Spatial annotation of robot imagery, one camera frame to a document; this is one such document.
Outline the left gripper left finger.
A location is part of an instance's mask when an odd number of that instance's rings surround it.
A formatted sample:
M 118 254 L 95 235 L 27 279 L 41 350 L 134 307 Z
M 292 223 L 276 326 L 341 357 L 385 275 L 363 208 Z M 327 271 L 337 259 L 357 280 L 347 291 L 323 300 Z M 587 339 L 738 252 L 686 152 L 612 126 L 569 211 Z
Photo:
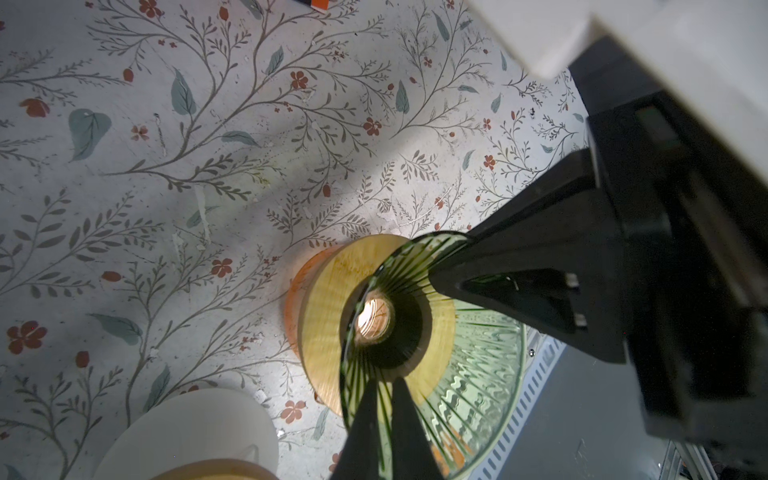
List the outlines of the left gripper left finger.
M 376 480 L 379 478 L 378 382 L 370 380 L 364 390 L 351 430 L 331 480 Z

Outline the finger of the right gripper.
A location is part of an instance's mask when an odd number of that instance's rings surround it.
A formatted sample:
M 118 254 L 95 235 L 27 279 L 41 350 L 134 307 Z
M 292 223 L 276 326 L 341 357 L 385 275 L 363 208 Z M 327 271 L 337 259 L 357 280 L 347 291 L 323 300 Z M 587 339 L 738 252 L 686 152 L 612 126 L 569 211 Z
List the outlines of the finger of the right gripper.
M 589 150 L 567 155 L 468 237 L 430 273 L 438 292 L 625 363 L 622 233 Z

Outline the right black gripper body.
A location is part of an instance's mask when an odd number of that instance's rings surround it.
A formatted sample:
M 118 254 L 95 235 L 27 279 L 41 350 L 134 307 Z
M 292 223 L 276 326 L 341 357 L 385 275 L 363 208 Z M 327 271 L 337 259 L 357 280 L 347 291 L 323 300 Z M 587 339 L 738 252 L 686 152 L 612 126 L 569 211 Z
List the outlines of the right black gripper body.
M 570 66 L 624 236 L 649 433 L 767 458 L 767 189 L 616 41 Z

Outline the green glass dripper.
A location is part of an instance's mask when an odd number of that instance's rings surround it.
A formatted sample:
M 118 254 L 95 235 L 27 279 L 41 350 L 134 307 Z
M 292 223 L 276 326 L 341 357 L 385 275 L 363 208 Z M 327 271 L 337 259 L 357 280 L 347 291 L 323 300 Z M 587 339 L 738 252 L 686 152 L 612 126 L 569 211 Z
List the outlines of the green glass dripper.
M 432 285 L 432 270 L 470 244 L 460 232 L 406 242 L 364 282 L 342 342 L 340 394 L 352 427 L 373 383 L 377 435 L 373 473 L 392 479 L 394 383 L 405 381 L 417 433 L 439 473 L 466 479 L 507 427 L 524 376 L 524 326 L 498 312 L 452 299 Z

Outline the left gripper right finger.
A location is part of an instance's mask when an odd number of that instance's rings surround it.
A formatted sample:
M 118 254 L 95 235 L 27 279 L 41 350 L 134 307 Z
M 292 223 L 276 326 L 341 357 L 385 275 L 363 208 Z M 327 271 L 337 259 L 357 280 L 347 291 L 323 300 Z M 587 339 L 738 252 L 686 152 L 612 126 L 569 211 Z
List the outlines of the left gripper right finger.
M 407 383 L 397 378 L 392 397 L 393 478 L 442 480 Z

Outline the orange glass pitcher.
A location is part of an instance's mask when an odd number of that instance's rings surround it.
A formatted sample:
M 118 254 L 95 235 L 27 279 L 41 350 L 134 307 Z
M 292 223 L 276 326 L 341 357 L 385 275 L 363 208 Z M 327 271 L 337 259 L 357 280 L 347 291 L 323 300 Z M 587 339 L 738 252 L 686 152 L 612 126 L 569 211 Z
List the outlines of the orange glass pitcher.
M 341 245 L 334 245 L 317 253 L 303 264 L 290 282 L 284 302 L 283 325 L 291 350 L 297 357 L 300 356 L 298 346 L 298 325 L 304 296 L 313 279 L 322 269 L 322 266 L 341 248 Z

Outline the frosted white glass pitcher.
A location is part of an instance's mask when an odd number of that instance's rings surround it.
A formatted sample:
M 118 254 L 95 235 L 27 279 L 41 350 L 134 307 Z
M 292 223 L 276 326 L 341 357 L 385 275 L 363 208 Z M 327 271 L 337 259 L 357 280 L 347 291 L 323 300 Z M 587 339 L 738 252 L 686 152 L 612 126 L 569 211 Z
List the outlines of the frosted white glass pitcher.
M 245 460 L 276 475 L 276 429 L 253 397 L 214 388 L 163 402 L 116 440 L 94 477 L 152 479 L 173 468 L 210 459 Z

